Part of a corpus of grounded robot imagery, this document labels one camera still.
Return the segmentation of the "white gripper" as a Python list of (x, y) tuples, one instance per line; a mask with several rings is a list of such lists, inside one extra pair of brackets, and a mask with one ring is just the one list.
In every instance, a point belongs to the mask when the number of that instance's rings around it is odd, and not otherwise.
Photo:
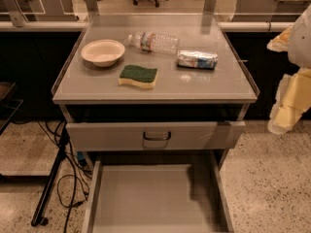
[(272, 106), (268, 130), (277, 135), (293, 129), (302, 115), (311, 108), (311, 5), (289, 27), (270, 40), (267, 48), (288, 51), (291, 63), (300, 67), (297, 73), (285, 74), (279, 82), (276, 102)]

